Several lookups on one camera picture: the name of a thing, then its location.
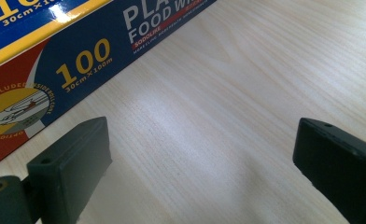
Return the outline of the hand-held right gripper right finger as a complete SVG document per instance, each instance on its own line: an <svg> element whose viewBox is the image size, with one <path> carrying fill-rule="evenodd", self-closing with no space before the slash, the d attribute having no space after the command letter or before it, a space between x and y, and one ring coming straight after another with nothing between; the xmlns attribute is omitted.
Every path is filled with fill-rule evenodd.
<svg viewBox="0 0 366 224"><path fill-rule="evenodd" d="M302 118L292 160L350 224L366 224L366 142Z"/></svg>

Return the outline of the blue food wrap box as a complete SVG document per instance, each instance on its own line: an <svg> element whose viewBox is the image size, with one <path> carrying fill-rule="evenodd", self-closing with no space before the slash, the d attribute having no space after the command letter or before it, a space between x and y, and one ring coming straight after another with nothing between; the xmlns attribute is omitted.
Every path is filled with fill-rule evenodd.
<svg viewBox="0 0 366 224"><path fill-rule="evenodd" d="M216 0L0 0L0 161Z"/></svg>

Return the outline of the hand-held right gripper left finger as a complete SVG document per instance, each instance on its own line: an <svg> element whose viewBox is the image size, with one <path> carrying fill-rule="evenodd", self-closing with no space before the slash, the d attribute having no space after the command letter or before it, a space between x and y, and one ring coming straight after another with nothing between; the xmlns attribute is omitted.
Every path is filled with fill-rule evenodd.
<svg viewBox="0 0 366 224"><path fill-rule="evenodd" d="M44 196L43 224L76 224L111 163L105 117L80 123L32 159L27 169Z"/></svg>

